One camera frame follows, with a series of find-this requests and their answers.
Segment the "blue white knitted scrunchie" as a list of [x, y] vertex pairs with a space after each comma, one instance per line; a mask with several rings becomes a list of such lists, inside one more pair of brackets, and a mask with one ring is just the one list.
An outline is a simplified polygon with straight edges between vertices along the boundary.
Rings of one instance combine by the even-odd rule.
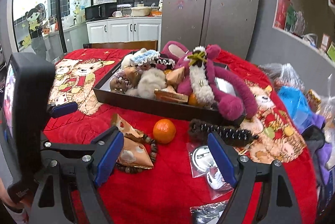
[[155, 60], [159, 59], [160, 53], [155, 50], [148, 50], [143, 53], [135, 53], [130, 59], [129, 64], [131, 66], [143, 66], [146, 64], [155, 63]]

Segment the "gold triangular snack packet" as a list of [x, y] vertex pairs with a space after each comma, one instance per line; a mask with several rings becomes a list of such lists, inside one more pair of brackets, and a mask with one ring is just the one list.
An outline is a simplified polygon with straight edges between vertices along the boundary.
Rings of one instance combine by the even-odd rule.
[[128, 139], [136, 142], [140, 142], [143, 139], [144, 133], [142, 131], [135, 129], [130, 123], [116, 113], [112, 115], [111, 124], [112, 126], [116, 126]]

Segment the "brown doll head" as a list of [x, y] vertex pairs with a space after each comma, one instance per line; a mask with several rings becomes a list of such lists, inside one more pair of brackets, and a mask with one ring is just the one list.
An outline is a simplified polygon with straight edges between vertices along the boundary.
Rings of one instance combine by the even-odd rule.
[[126, 93], [128, 90], [128, 81], [122, 77], [112, 78], [109, 85], [111, 92]]

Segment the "white plush toy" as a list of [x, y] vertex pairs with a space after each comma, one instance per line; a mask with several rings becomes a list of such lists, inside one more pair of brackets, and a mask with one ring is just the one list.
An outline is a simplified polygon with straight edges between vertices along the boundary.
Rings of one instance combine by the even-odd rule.
[[129, 67], [131, 65], [131, 59], [132, 58], [135, 58], [143, 53], [147, 52], [147, 49], [146, 48], [142, 48], [140, 49], [139, 51], [133, 53], [133, 54], [128, 54], [126, 55], [122, 62], [121, 62], [121, 69], [124, 70], [126, 67]]

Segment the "red teddy bear blanket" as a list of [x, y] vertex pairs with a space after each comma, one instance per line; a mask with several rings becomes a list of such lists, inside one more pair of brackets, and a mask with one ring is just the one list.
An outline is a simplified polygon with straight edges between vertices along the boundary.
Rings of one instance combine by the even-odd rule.
[[[96, 84], [129, 50], [80, 49], [65, 59], [115, 61], [95, 72]], [[255, 65], [222, 50], [217, 62], [266, 92], [270, 81]], [[88, 144], [111, 126], [114, 113], [119, 114], [135, 129], [152, 136], [154, 124], [163, 117], [135, 112], [102, 104], [98, 111], [87, 116], [80, 111], [51, 119], [45, 135], [51, 142]], [[114, 169], [109, 180], [99, 188], [106, 209], [115, 223], [192, 223], [190, 207], [211, 202], [204, 178], [192, 178], [186, 143], [188, 121], [172, 119], [177, 129], [175, 138], [167, 145], [158, 145], [158, 155], [152, 170], [127, 174]], [[308, 149], [291, 162], [283, 164], [300, 208], [302, 223], [314, 223], [317, 215], [316, 176]]]

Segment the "bagged round badges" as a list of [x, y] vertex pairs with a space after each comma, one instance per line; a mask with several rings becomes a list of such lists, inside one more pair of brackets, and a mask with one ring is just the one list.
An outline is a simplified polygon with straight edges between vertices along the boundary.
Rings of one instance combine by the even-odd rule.
[[211, 200], [216, 200], [233, 190], [231, 185], [223, 179], [207, 145], [186, 143], [186, 148], [192, 177], [204, 178]]

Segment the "black rectangular tray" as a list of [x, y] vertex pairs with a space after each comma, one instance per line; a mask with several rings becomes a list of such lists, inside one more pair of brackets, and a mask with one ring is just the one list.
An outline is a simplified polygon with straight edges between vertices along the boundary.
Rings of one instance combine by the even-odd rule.
[[200, 108], [176, 102], [162, 101], [157, 99], [145, 99], [138, 96], [129, 96], [121, 92], [112, 92], [110, 89], [111, 78], [121, 69], [118, 62], [93, 88], [97, 100], [111, 106], [135, 110], [157, 116], [191, 121], [198, 119], [218, 125], [239, 126], [245, 115], [230, 121], [219, 113], [218, 108]]

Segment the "blue plastic bag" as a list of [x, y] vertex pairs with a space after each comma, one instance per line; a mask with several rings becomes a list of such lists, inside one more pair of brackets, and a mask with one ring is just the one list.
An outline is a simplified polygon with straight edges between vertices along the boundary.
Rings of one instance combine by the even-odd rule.
[[278, 96], [285, 105], [287, 113], [299, 133], [303, 133], [312, 124], [312, 111], [301, 90], [294, 87], [283, 86]]

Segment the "beige fluffy plush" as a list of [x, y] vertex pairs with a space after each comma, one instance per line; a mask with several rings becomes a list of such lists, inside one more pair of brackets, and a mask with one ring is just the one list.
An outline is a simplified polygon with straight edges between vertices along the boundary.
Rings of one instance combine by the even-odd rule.
[[166, 76], [162, 70], [150, 68], [142, 73], [140, 81], [136, 87], [136, 95], [145, 99], [154, 99], [155, 90], [167, 87]]

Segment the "dark brown hair claw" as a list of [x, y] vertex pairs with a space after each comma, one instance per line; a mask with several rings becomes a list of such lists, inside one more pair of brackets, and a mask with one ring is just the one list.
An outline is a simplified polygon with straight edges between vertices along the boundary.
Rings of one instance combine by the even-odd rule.
[[193, 141], [207, 144], [210, 133], [218, 133], [226, 145], [234, 147], [245, 147], [258, 139], [258, 135], [252, 134], [250, 130], [214, 125], [197, 119], [191, 120], [188, 134]]

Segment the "white kitchen cabinet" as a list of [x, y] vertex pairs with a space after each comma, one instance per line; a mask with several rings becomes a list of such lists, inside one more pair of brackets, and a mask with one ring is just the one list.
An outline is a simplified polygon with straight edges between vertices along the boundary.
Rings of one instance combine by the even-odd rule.
[[120, 17], [87, 22], [89, 43], [161, 39], [161, 17]]

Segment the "black lace scrunchie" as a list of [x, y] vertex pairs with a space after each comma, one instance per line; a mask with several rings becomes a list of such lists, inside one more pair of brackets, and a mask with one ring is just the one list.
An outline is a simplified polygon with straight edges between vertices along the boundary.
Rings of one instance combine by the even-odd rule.
[[158, 57], [155, 59], [156, 68], [159, 70], [173, 70], [175, 68], [175, 61], [168, 57]]

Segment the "mandarin in tray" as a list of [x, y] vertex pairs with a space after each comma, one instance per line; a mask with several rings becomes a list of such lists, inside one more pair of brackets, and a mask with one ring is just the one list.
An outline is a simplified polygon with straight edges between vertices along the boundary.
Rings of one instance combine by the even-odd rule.
[[188, 105], [201, 106], [194, 93], [191, 93], [190, 96], [188, 97]]

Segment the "cream plastic basin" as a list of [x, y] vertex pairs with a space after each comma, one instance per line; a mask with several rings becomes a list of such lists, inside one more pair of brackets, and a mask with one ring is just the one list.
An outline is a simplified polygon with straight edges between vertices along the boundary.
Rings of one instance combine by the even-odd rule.
[[132, 7], [131, 16], [132, 17], [145, 17], [149, 16], [151, 13], [152, 7]]

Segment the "white wall shelf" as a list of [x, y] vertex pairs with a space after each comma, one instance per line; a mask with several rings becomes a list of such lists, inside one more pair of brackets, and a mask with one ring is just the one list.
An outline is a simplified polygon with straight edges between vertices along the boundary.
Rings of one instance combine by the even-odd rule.
[[277, 0], [273, 28], [334, 66], [333, 0]]

